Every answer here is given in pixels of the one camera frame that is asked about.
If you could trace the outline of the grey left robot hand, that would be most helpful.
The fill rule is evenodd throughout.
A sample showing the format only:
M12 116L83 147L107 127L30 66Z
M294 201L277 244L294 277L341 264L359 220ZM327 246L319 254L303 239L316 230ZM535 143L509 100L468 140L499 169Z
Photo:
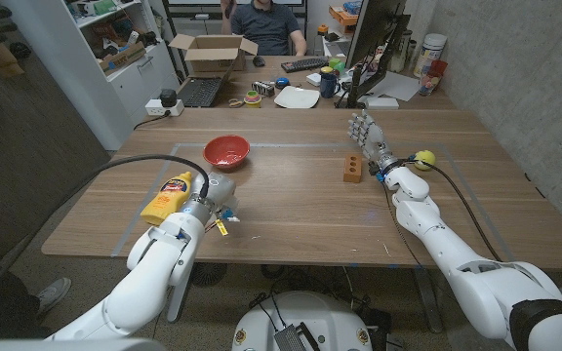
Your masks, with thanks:
M208 173L208 180L202 174L196 176L186 204L192 208L191 214L202 224L215 218L230 218L237 215L238 199L234 192L236 184L224 174Z

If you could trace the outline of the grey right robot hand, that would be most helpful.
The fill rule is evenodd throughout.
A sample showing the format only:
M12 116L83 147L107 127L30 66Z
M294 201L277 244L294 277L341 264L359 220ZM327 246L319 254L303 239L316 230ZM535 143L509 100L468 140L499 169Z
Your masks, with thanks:
M353 113L348 124L348 136L358 143L363 155L374 162L381 173L387 174L400 166L401 161L393 155L381 127L366 110Z

